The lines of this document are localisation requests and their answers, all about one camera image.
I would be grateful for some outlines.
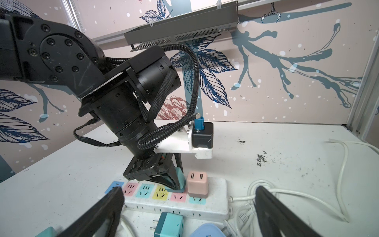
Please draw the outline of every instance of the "screw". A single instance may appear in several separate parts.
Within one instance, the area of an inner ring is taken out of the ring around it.
[[[48,54],[48,53],[43,53],[43,54],[42,54],[42,58],[43,58],[43,59],[50,59],[50,54]]]
[[[73,67],[72,67],[72,71],[73,71],[73,72],[78,72],[78,71],[79,71],[79,68],[78,68],[77,66],[73,66]]]
[[[28,53],[31,55],[31,56],[37,56],[37,51],[35,49],[28,49]]]
[[[48,38],[46,41],[49,45],[54,45],[55,41],[52,38]]]
[[[41,25],[41,30],[44,32],[50,32],[50,27],[46,24]]]
[[[67,45],[67,46],[72,46],[72,41],[67,39],[64,41],[64,43]]]
[[[59,73],[63,72],[63,68],[59,66],[55,67],[55,70],[56,72],[59,72]]]
[[[56,75],[51,75],[50,76],[50,80],[52,80],[53,82],[57,82],[58,81],[58,77]]]
[[[81,37],[83,37],[83,34],[80,32],[80,31],[77,31],[77,32],[75,32],[75,36],[76,36],[76,38],[81,38]]]
[[[78,54],[76,55],[76,57],[77,57],[79,60],[83,60],[83,59],[84,59],[84,56],[83,56],[83,54],[81,54],[81,53],[78,53]]]

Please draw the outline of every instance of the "electrical socket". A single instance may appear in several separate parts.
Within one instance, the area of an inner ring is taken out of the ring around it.
[[[165,201],[167,200],[167,197],[168,191],[166,190],[166,187],[163,185],[158,185],[153,194],[153,199]]]
[[[200,204],[200,205],[205,205],[206,199],[205,198],[194,198],[194,197],[189,197],[188,202],[191,204]]]
[[[105,191],[105,194],[109,193],[114,187],[121,187],[124,185],[124,182],[113,181],[112,184]]]
[[[184,193],[172,193],[170,201],[173,202],[186,202],[187,199],[187,192]]]
[[[136,198],[149,198],[150,194],[153,192],[153,188],[153,184],[142,184],[141,187],[139,187]]]
[[[134,192],[137,190],[139,183],[132,183],[128,182],[125,184],[124,188],[122,189],[122,192],[124,193],[124,196],[133,196]]]

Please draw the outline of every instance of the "black cable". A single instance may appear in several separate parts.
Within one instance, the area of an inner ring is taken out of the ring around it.
[[[192,120],[196,118],[195,109],[197,104],[197,95],[199,93],[199,84],[200,84],[200,68],[199,62],[197,60],[196,55],[188,46],[183,44],[166,44],[162,46],[165,52],[172,50],[180,50],[187,53],[193,63],[194,68],[194,81],[193,81],[193,89],[192,89],[192,97],[191,103],[189,104],[187,114],[179,121],[170,124],[164,125],[157,128],[154,131],[151,131],[140,138],[138,141],[138,148],[141,150],[146,150],[156,146],[159,142],[171,136],[174,132],[178,131],[185,125],[189,124]]]
[[[120,65],[121,63],[128,61],[131,58],[111,58],[111,57],[105,57],[107,63]]]
[[[93,146],[120,146],[121,143],[119,141],[116,141],[116,142],[113,142],[113,143],[109,143],[109,144],[105,144],[105,143],[102,143],[100,141],[96,141],[94,139],[91,139],[91,138],[88,138],[88,137],[79,136],[78,134],[76,134],[77,130],[82,129],[85,126],[88,126],[90,124],[94,124],[94,123],[99,122],[99,121],[100,121],[100,119],[93,118],[93,119],[89,120],[88,122],[86,122],[84,125],[82,125],[82,126],[80,126],[78,128],[75,128],[75,130],[73,132],[74,137],[76,139],[78,139],[79,141],[81,141],[81,142],[88,143],[88,144],[91,144]]]

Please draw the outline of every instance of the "white mounting bracket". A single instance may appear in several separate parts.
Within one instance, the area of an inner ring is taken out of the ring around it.
[[[174,132],[155,146],[155,153],[194,153],[197,159],[211,159],[213,149],[195,148],[192,146],[192,132],[194,122],[192,121],[187,131],[184,127]]]

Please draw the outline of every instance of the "teal usb charger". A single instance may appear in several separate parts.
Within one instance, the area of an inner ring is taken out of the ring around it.
[[[183,224],[183,216],[162,212],[154,231],[154,237],[182,237]]]

